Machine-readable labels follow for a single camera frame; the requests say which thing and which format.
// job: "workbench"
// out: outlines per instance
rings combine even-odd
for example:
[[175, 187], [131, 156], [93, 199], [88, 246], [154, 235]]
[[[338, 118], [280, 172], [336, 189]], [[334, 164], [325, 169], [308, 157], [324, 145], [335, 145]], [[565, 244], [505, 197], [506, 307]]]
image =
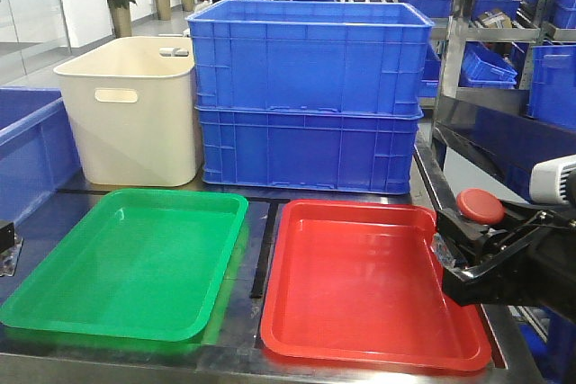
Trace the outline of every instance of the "workbench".
[[[274, 252], [283, 206], [293, 199], [354, 200], [411, 203], [430, 208], [455, 203], [429, 144], [417, 136], [411, 170], [411, 193], [381, 196], [351, 192], [311, 192], [256, 187], [209, 185], [202, 174], [176, 189], [234, 192], [247, 197], [249, 240], [239, 267], [220, 338], [189, 353], [121, 351], [58, 342], [26, 342], [8, 337], [0, 327], [0, 381], [4, 383], [251, 383], [251, 382], [390, 382], [390, 383], [543, 383], [518, 327], [504, 306], [481, 306], [493, 346], [493, 361], [465, 376], [410, 375], [367, 367], [324, 367], [280, 363], [266, 353], [258, 329], [266, 276]], [[14, 277], [0, 279], [4, 301], [66, 233], [105, 195], [117, 187], [93, 185], [81, 173], [52, 195], [19, 227], [24, 245]]]

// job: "stacked crate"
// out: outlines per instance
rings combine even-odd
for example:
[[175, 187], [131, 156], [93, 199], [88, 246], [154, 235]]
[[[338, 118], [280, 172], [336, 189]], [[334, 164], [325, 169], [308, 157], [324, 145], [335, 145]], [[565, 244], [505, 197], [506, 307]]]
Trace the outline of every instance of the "stacked crate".
[[204, 181], [410, 190], [426, 16], [406, 4], [229, 0], [188, 22]]

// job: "red knob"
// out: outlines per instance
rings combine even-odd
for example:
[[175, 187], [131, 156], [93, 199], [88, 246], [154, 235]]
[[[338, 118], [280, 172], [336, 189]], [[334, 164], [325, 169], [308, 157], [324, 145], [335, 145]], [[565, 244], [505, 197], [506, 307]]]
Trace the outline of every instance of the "red knob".
[[482, 189], [465, 189], [456, 197], [458, 209], [479, 224], [493, 225], [504, 218], [504, 206], [498, 198]]

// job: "table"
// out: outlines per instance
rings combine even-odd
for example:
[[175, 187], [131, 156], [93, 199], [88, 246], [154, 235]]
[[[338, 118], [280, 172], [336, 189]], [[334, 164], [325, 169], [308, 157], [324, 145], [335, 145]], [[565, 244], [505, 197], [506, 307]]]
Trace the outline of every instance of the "table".
[[[230, 295], [218, 343], [171, 355], [153, 350], [125, 352], [96, 346], [14, 340], [8, 337], [7, 329], [0, 326], [0, 380], [10, 384], [544, 383], [508, 308], [503, 306], [481, 307], [494, 346], [493, 363], [472, 375], [406, 375], [367, 368], [286, 365], [266, 354], [258, 328], [267, 268], [284, 204], [297, 198], [319, 198], [413, 203], [437, 209], [454, 205], [454, 195], [420, 133], [410, 183], [410, 194], [382, 196], [209, 185], [198, 175], [176, 189], [234, 192], [249, 200], [247, 250]], [[13, 278], [0, 279], [0, 301], [4, 301], [59, 240], [113, 189], [117, 187], [90, 184], [79, 173], [27, 218], [17, 228], [25, 238], [21, 261]]]

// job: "robotic arm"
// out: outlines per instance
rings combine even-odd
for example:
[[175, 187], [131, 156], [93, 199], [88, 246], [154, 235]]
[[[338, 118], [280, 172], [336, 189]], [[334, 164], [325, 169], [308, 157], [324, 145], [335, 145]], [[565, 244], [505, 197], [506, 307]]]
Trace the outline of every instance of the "robotic arm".
[[460, 211], [437, 213], [433, 245], [445, 294], [462, 306], [547, 306], [576, 322], [576, 170], [558, 173], [537, 165], [531, 183], [533, 198], [543, 182], [558, 190], [556, 205], [468, 190], [458, 196]]

